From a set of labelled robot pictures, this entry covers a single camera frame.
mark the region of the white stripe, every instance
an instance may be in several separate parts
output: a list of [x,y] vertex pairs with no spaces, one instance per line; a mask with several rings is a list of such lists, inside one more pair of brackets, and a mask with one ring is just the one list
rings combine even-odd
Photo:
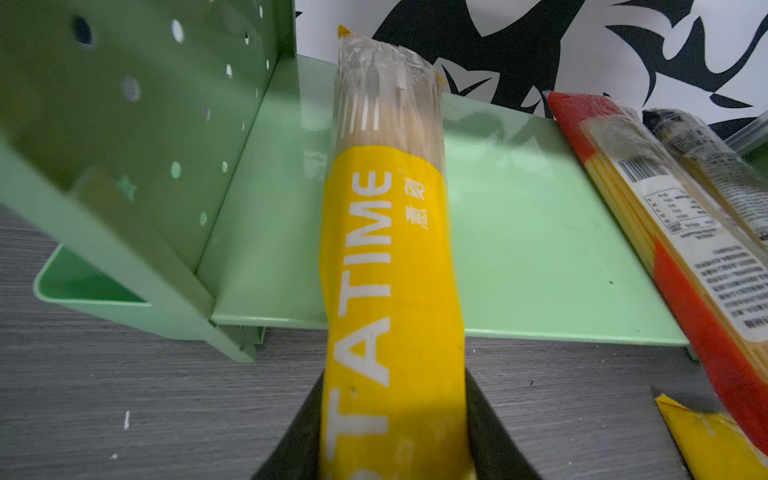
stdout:
[[363,263],[392,263],[389,253],[358,253],[344,257],[344,265],[362,265]]
[[352,120],[349,121],[349,132],[355,131],[355,117],[357,116],[357,93],[352,100]]
[[349,105],[349,96],[344,95],[344,118],[341,120],[341,138],[344,138],[344,130],[346,130],[346,108]]
[[368,94],[366,94],[365,99],[362,101],[362,120],[361,120],[360,130],[366,131],[367,124],[368,124]]
[[379,129],[379,104],[381,101],[376,98],[376,105],[373,107],[373,130]]

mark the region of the black and white wall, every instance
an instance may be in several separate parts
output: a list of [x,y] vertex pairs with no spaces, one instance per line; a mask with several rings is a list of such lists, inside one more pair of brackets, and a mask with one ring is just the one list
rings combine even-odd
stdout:
[[689,111],[721,136],[768,111],[768,0],[296,0],[302,55],[336,27],[418,52],[453,93],[551,116],[544,90]]

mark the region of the green shelf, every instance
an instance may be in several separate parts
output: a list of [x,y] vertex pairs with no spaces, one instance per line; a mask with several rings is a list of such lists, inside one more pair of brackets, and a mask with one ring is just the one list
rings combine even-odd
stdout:
[[[326,328],[336,66],[287,0],[8,0],[0,201],[65,245],[41,300],[239,362]],[[687,345],[556,125],[444,95],[468,335]]]

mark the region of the wood grain surface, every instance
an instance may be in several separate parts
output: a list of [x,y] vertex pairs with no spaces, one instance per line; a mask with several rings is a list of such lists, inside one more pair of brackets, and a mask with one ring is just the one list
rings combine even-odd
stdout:
[[[0,478],[249,478],[325,332],[270,329],[243,365],[46,305],[31,284],[54,247],[0,207]],[[650,389],[717,404],[680,348],[468,339],[466,362],[544,478],[689,478]]]

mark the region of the round hole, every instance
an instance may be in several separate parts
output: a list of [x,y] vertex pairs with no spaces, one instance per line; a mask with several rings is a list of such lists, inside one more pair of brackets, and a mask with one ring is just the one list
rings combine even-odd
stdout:
[[75,15],[72,17],[72,34],[74,40],[83,46],[93,45],[94,32],[91,30],[91,26],[88,24],[88,20]]
[[174,34],[174,39],[181,43],[184,41],[184,27],[181,26],[181,22],[174,18],[170,23],[170,32]]
[[179,162],[173,162],[170,164],[170,175],[173,178],[178,178],[181,176],[181,164]]
[[123,88],[123,96],[131,103],[135,103],[141,99],[141,88],[139,82],[135,78],[126,75],[121,82]]

